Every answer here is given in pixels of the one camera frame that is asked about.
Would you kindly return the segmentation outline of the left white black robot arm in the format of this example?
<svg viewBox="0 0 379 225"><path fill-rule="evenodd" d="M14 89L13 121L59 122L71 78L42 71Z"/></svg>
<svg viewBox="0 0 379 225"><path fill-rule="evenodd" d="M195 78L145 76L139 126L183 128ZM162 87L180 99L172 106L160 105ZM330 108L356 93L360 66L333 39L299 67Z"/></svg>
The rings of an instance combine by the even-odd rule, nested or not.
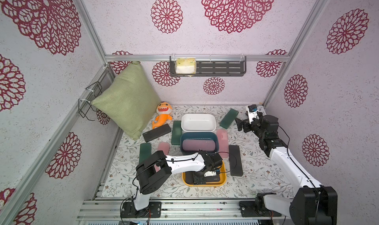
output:
<svg viewBox="0 0 379 225"><path fill-rule="evenodd" d="M218 153L206 151L184 156L169 156L157 151L136 167L135 180L138 183L133 199L137 211L149 206L151 194L158 190L166 180L175 174L184 173L194 185L204 185L211 177L221 174L223 159Z"/></svg>

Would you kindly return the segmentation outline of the black pencil case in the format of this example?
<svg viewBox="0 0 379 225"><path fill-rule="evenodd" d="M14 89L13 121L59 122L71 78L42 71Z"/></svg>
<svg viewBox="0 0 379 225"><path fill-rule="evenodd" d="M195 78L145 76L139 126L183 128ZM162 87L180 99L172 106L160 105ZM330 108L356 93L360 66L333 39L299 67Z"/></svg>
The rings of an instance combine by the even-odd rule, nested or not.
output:
<svg viewBox="0 0 379 225"><path fill-rule="evenodd" d="M164 124L158 128L152 129L148 132L142 134L146 143L153 141L161 136L169 134L171 132L171 127L168 124Z"/></svg>
<svg viewBox="0 0 379 225"><path fill-rule="evenodd" d="M215 177L199 177L194 172L183 173L183 180L189 185L215 185L221 181L219 175Z"/></svg>
<svg viewBox="0 0 379 225"><path fill-rule="evenodd" d="M240 147L238 145L229 145L229 162L230 174L235 177L242 177L243 167L241 161Z"/></svg>

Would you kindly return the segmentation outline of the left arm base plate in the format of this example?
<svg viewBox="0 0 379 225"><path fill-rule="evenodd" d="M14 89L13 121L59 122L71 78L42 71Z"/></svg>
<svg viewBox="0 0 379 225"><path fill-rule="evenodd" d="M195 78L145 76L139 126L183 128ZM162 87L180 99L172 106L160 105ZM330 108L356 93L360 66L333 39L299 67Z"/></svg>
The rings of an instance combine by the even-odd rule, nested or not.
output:
<svg viewBox="0 0 379 225"><path fill-rule="evenodd" d="M150 202L148 207L136 210L133 202L124 202L121 206L120 217L122 219L160 218L161 206L161 202Z"/></svg>

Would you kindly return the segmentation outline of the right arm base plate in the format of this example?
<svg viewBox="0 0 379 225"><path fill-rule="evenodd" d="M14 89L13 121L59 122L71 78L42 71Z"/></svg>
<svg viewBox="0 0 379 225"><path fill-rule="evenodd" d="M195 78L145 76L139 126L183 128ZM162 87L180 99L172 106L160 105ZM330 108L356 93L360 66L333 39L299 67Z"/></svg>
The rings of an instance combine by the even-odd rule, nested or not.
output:
<svg viewBox="0 0 379 225"><path fill-rule="evenodd" d="M263 205L256 205L255 201L240 201L239 208L242 217L281 217L280 213L268 210Z"/></svg>

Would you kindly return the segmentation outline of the pink pencil case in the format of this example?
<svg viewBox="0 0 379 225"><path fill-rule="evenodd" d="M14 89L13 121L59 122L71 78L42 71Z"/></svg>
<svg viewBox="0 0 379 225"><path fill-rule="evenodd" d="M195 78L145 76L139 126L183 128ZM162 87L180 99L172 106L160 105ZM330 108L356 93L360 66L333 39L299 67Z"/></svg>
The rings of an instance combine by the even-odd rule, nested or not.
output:
<svg viewBox="0 0 379 225"><path fill-rule="evenodd" d="M225 129L219 129L216 132L216 136L218 138L219 143L219 155L222 159L226 159L229 157L229 137L228 132Z"/></svg>
<svg viewBox="0 0 379 225"><path fill-rule="evenodd" d="M216 143L213 140L184 140L182 150L185 152L197 152L199 150L213 152L216 150Z"/></svg>
<svg viewBox="0 0 379 225"><path fill-rule="evenodd" d="M153 153L153 155L155 155L155 153L158 151L163 151L163 153L165 155L168 155L169 150L170 150L170 144L167 142L161 142L158 145L157 151L155 151ZM161 167L165 165L166 160L165 159L159 159L158 156L154 156L154 159L157 160L157 163L153 166L153 168L154 168L155 172L158 172L161 169Z"/></svg>

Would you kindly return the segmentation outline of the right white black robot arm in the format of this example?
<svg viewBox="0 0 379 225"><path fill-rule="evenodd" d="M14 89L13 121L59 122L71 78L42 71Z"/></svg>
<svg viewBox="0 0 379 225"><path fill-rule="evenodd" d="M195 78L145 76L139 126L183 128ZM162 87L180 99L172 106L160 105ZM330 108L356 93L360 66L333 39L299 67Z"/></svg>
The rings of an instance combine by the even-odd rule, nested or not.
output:
<svg viewBox="0 0 379 225"><path fill-rule="evenodd" d="M337 192L315 179L294 158L288 144L278 135L278 118L258 112L255 118L235 121L239 131L253 132L258 137L261 150L280 168L295 193L292 199L260 195L263 207L290 218L295 225L337 224Z"/></svg>

